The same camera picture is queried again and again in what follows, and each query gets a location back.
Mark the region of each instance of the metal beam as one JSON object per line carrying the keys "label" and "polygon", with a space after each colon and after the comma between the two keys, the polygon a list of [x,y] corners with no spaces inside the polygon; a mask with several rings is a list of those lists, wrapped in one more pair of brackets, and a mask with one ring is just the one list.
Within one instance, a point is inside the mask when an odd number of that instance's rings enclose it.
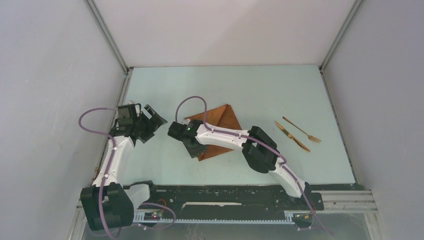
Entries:
{"label": "metal beam", "polygon": [[128,72],[128,66],[124,61],[124,58],[122,57],[121,52],[118,49],[118,46],[112,37],[111,32],[108,29],[108,26],[105,23],[105,20],[103,19],[102,15],[100,14],[100,11],[95,3],[94,0],[84,0],[85,4],[87,5],[88,9],[90,10],[98,28],[101,31],[101,34],[103,35],[104,39],[106,40],[107,44],[109,45],[110,49],[112,50],[113,55],[115,56],[116,60],[118,61],[119,65],[121,66],[124,73]]}
{"label": "metal beam", "polygon": [[327,65],[330,62],[330,59],[332,58],[334,51],[339,46],[340,41],[342,40],[343,36],[345,35],[346,31],[348,30],[349,26],[351,25],[352,20],[354,19],[355,15],[358,13],[359,8],[361,7],[364,0],[355,0],[353,3],[352,8],[350,9],[349,13],[347,14],[346,19],[343,22],[343,25],[341,26],[340,30],[337,33],[337,36],[335,37],[330,49],[327,52],[327,55],[324,58],[324,61],[322,62],[320,69],[321,73],[325,71],[327,68]]}

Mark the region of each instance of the light blue tabletop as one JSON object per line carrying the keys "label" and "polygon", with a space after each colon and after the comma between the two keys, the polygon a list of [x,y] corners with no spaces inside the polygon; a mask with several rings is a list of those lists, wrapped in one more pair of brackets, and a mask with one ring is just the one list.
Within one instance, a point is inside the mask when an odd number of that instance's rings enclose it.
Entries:
{"label": "light blue tabletop", "polygon": [[[278,183],[271,175],[250,169],[240,152],[199,162],[190,158],[182,142],[167,136],[178,104],[193,95],[202,96],[208,109],[230,104],[245,130],[262,128],[277,143],[288,166],[310,184],[355,182],[318,67],[283,65],[135,68],[126,102],[149,104],[168,123],[145,144],[136,143],[127,162],[124,184],[145,180],[157,185]],[[179,121],[203,109],[202,101],[191,99],[181,107]],[[322,142],[310,141],[283,116]],[[274,120],[310,152],[284,135]]]}

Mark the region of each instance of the brown napkin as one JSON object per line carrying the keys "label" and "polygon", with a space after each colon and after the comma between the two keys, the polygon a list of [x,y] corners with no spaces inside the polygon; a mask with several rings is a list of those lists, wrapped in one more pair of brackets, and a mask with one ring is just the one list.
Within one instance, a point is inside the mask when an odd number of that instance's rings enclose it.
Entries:
{"label": "brown napkin", "polygon": [[[203,114],[204,113],[202,112],[193,116],[186,117],[185,119],[203,120]],[[236,115],[234,114],[233,108],[231,107],[231,105],[228,104],[207,111],[206,122],[208,124],[212,124],[221,128],[242,130],[242,127],[240,126],[240,123],[237,120]],[[197,158],[199,161],[203,161],[205,159],[228,153],[230,151],[232,151],[232,149],[222,146],[208,145],[207,150],[204,153],[200,154]]]}

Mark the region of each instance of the gold knife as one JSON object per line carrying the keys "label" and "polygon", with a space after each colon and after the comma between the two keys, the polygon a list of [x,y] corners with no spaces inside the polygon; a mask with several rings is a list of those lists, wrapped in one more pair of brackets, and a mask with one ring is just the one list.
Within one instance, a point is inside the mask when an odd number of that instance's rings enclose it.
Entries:
{"label": "gold knife", "polygon": [[275,121],[275,124],[277,124],[278,128],[281,129],[281,131],[289,138],[289,139],[293,139],[297,145],[299,145],[303,150],[305,150],[306,152],[310,152],[311,150],[309,150],[309,148],[307,148],[305,145],[303,145],[303,143],[301,143],[301,141],[299,141],[297,138],[295,138],[291,133],[289,133],[283,126],[281,126],[281,124],[279,124],[277,121]]}

